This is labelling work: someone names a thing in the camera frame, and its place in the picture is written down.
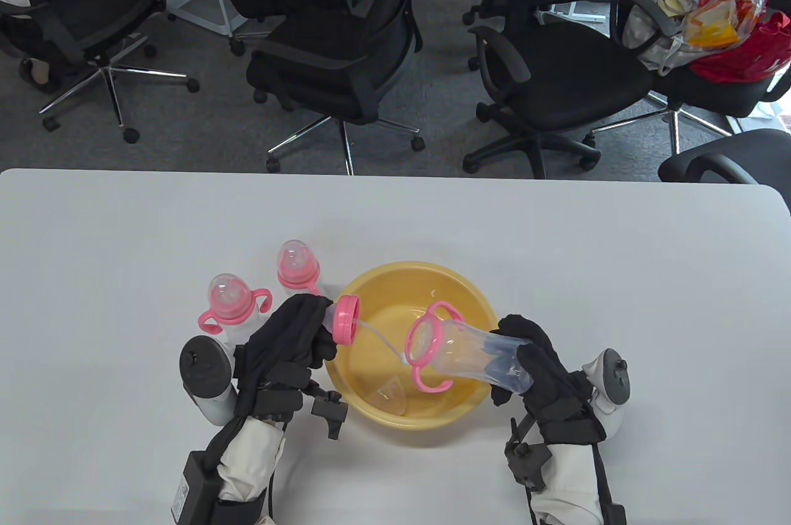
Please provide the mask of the person's right hand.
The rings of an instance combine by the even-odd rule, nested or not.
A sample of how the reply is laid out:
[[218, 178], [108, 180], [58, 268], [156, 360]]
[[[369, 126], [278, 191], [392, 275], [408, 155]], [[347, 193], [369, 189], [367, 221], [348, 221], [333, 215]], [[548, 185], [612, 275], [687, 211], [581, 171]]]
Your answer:
[[517, 361], [533, 384], [522, 400], [543, 443], [593, 445], [605, 440], [604, 426], [590, 405], [593, 387], [582, 371], [565, 369], [542, 327], [520, 315], [508, 315], [494, 333], [525, 342], [517, 348]]

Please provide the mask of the person's left hand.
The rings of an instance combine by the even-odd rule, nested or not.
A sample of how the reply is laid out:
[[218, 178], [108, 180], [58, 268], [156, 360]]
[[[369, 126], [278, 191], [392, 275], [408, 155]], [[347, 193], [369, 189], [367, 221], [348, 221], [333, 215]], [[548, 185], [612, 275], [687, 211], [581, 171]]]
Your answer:
[[332, 304], [321, 295], [293, 295], [235, 351], [235, 415], [253, 415], [256, 392], [277, 365], [294, 364], [310, 371], [336, 358], [337, 345], [324, 327]]

